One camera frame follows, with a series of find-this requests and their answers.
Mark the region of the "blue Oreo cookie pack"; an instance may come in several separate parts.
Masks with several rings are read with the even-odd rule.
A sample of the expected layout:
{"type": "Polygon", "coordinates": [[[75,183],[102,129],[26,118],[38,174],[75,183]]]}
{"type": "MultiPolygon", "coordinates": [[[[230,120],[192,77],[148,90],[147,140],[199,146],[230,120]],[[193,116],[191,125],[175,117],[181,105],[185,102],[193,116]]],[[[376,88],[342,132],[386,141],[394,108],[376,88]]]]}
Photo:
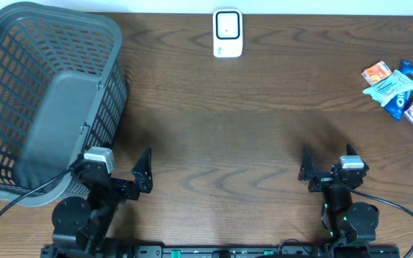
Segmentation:
{"type": "MultiPolygon", "coordinates": [[[[399,71],[413,81],[413,65],[409,61],[403,59],[399,71]]],[[[411,94],[412,90],[399,93],[385,105],[384,110],[387,111],[393,119],[400,121],[411,94]]]]}

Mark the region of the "green wet wipes pack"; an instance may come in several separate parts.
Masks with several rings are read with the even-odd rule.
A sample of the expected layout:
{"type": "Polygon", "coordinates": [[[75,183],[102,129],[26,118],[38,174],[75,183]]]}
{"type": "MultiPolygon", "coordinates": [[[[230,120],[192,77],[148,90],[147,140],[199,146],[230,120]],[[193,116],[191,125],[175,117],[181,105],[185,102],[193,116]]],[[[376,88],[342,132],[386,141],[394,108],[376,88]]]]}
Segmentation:
{"type": "Polygon", "coordinates": [[[380,106],[386,106],[395,96],[413,90],[413,80],[399,70],[382,81],[363,90],[363,94],[370,95],[380,106]]]}

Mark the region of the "orange tissue pack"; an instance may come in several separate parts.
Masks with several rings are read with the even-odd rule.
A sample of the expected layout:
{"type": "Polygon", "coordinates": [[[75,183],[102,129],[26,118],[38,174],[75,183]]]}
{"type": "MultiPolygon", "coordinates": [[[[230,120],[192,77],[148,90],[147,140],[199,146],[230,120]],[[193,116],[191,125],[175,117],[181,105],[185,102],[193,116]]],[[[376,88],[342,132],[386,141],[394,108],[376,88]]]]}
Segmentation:
{"type": "Polygon", "coordinates": [[[361,76],[368,82],[370,86],[386,79],[392,74],[390,68],[386,65],[384,61],[379,61],[373,66],[365,69],[361,76]]]}

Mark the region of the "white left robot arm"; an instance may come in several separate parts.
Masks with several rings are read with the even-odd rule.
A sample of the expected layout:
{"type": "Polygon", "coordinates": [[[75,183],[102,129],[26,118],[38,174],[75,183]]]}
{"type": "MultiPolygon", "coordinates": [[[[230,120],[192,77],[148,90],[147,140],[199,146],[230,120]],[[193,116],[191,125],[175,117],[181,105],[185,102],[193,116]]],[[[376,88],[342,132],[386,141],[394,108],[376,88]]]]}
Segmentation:
{"type": "Polygon", "coordinates": [[[41,251],[42,257],[133,257],[134,248],[107,237],[118,207],[136,201],[153,188],[152,150],[146,149],[131,173],[132,181],[113,178],[113,152],[92,147],[70,165],[72,177],[89,190],[87,198],[70,196],[52,213],[53,245],[41,251]]]}

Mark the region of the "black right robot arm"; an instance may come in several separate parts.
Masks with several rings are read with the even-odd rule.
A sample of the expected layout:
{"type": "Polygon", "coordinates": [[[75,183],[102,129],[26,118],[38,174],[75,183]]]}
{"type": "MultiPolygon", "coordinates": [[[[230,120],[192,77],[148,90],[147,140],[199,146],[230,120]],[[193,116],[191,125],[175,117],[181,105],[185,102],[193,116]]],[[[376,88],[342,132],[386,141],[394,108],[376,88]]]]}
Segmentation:
{"type": "Polygon", "coordinates": [[[353,202],[351,197],[368,170],[350,144],[346,146],[346,155],[328,172],[316,170],[308,148],[303,149],[298,180],[308,182],[309,192],[323,194],[323,215],[327,217],[323,226],[342,244],[368,244],[376,240],[379,210],[365,202],[353,202]]]}

